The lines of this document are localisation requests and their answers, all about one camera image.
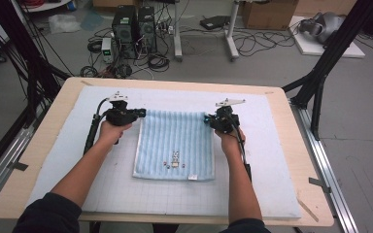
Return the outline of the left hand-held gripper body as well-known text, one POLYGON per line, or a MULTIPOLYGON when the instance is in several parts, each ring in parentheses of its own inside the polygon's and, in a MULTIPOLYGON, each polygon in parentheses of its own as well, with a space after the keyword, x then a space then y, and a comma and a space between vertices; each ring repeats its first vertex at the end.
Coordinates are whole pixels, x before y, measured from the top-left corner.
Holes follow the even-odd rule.
POLYGON ((132 110, 127 109, 127 97, 119 92, 108 98, 108 101, 113 105, 108 109, 104 116, 114 126, 124 126, 138 119, 138 116, 132 110))

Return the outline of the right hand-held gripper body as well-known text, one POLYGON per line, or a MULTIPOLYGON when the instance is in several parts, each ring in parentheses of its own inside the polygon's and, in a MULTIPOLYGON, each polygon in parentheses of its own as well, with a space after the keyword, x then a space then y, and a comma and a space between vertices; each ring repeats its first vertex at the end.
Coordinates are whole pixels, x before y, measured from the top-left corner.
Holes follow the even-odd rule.
POLYGON ((230 133, 239 125, 239 117, 233 113, 232 106, 243 104, 245 100, 228 99, 216 104, 216 114, 212 118, 212 127, 223 133, 230 133))

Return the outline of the light blue striped towel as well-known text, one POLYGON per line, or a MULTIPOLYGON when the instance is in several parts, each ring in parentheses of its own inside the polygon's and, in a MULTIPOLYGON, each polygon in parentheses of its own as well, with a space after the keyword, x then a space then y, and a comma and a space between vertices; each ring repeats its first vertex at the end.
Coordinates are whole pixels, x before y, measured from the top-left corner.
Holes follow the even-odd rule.
POLYGON ((215 178, 213 129, 204 112, 147 110, 141 122, 133 176, 160 181, 215 178))

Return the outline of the person's left hand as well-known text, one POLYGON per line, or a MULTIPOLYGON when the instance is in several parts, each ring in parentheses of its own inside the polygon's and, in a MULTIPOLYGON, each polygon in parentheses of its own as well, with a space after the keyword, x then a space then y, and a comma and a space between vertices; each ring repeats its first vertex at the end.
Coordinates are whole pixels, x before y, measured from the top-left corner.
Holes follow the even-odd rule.
POLYGON ((105 120, 101 123, 100 133, 97 140, 97 144, 103 146, 112 146, 114 145, 120 137, 123 135, 123 132, 129 129, 132 126, 131 123, 124 126, 115 126, 112 125, 109 121, 105 120))

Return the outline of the person's right hand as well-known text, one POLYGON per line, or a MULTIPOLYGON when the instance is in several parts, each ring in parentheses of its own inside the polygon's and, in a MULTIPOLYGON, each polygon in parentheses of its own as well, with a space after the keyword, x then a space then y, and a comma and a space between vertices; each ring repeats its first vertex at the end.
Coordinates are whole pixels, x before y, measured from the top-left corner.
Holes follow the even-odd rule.
POLYGON ((215 133, 220 137, 221 149, 227 158, 241 156, 241 147, 236 131, 232 131, 231 133, 223 133, 216 130, 215 133))

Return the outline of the white power supply box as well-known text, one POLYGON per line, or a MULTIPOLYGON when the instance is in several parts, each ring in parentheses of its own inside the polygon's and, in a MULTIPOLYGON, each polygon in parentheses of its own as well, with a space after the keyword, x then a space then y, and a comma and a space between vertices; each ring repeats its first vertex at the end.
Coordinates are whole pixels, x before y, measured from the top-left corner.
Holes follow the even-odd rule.
POLYGON ((113 62, 112 39, 103 38, 101 45, 101 52, 105 63, 110 64, 113 62))

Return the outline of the narrow black computer tower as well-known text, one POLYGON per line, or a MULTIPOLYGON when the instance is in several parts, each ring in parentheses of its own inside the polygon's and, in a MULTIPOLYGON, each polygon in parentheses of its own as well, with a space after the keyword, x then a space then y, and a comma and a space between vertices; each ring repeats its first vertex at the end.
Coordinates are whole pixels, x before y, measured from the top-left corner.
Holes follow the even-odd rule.
POLYGON ((156 47, 156 33, 154 20, 154 7, 144 6, 138 11, 141 46, 144 52, 154 53, 156 47))

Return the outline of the white foam mat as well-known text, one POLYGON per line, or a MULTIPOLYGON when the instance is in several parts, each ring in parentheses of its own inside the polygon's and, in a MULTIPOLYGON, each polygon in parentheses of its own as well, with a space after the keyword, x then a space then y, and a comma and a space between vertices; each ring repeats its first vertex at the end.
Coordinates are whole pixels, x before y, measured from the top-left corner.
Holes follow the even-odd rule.
MULTIPOLYGON (((228 99, 245 100, 233 105, 246 135, 245 154, 252 184, 266 219, 298 219, 301 211, 289 174, 282 142, 272 112, 273 92, 227 93, 86 86, 66 118, 47 155, 29 196, 43 197, 77 163, 94 113, 110 109, 108 97, 119 92, 131 109, 213 114, 216 104, 228 99)), ((83 206, 88 213, 226 216, 228 166, 214 133, 215 178, 210 181, 160 181, 133 176, 143 118, 133 123, 119 144, 107 155, 83 206)))

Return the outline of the white desk leg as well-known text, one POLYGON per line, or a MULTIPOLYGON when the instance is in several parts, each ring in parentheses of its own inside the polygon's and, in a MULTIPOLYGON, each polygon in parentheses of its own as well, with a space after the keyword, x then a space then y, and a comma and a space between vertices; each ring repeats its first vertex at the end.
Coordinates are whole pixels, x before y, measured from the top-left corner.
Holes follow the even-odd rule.
POLYGON ((239 57, 239 52, 233 40, 233 32, 235 28, 236 17, 238 15, 239 5, 240 5, 239 0, 233 0, 230 22, 229 22, 228 30, 225 32, 225 40, 227 42, 227 45, 230 51, 230 59, 232 61, 236 60, 239 57))
POLYGON ((182 43, 180 36, 180 11, 179 11, 180 0, 174 0, 174 53, 175 59, 179 62, 183 61, 182 43))

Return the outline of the black flat device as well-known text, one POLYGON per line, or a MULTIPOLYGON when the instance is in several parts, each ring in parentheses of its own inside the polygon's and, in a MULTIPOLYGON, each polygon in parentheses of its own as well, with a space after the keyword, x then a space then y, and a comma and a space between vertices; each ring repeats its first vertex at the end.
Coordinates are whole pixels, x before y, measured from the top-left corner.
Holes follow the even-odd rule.
POLYGON ((199 24, 207 30, 222 28, 230 22, 228 16, 215 16, 202 19, 199 24))

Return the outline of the clear plastic bag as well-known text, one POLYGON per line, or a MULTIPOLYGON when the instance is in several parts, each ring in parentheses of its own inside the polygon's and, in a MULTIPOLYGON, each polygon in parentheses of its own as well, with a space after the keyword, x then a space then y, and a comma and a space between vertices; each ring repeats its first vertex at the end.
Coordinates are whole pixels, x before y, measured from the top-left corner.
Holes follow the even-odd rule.
POLYGON ((54 15, 49 17, 51 34, 72 33, 81 29, 80 24, 74 16, 54 15))

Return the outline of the white floor board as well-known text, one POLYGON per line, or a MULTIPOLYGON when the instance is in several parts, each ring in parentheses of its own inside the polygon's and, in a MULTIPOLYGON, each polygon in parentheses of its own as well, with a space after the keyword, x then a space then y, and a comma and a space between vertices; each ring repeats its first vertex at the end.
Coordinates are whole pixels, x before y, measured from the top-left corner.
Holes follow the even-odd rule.
MULTIPOLYGON (((295 43, 303 55, 321 56, 324 52, 323 45, 313 38, 308 32, 299 32, 298 26, 304 17, 294 16, 289 24, 288 31, 293 36, 295 43)), ((343 53, 346 58, 364 58, 364 52, 355 44, 351 43, 343 53)))

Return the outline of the large cardboard box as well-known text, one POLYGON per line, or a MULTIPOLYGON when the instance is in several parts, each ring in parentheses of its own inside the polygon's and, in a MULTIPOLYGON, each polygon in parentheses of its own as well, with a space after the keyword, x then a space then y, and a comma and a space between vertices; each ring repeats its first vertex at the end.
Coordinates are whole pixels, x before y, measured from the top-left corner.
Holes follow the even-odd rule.
POLYGON ((299 0, 267 0, 246 2, 242 13, 249 29, 287 30, 299 0))

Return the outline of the black metal frame stand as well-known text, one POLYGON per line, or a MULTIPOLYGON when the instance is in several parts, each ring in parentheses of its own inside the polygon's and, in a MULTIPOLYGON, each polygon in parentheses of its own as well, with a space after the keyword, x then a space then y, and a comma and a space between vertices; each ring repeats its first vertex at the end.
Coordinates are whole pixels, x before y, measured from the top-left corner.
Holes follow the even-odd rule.
POLYGON ((373 0, 356 0, 314 68, 306 76, 282 87, 284 92, 299 87, 297 94, 290 99, 290 103, 298 109, 305 110, 309 101, 314 99, 310 131, 318 141, 320 140, 319 126, 325 80, 372 15, 373 0))
POLYGON ((61 85, 72 75, 50 64, 44 50, 39 50, 11 0, 0 0, 0 25, 17 52, 13 52, 0 36, 0 47, 12 62, 17 76, 27 82, 27 105, 15 123, 0 141, 0 158, 23 126, 29 126, 37 118, 37 107, 44 101, 53 101, 61 85))

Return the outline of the aluminium rail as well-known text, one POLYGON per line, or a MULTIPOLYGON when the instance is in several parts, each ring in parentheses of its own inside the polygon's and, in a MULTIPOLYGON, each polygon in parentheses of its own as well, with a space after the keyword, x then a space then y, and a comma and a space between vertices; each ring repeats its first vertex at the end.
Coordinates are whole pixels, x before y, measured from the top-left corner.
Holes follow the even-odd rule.
POLYGON ((33 129, 21 128, 13 139, 2 148, 0 156, 0 187, 12 173, 15 167, 23 169, 23 165, 18 165, 24 150, 28 146, 32 136, 33 129))
POLYGON ((295 116, 298 128, 304 138, 313 166, 318 174, 317 179, 313 179, 313 184, 322 188, 329 203, 332 217, 340 227, 342 233, 359 233, 356 222, 343 195, 341 187, 333 172, 321 140, 317 140, 310 129, 312 118, 307 110, 290 106, 295 116))

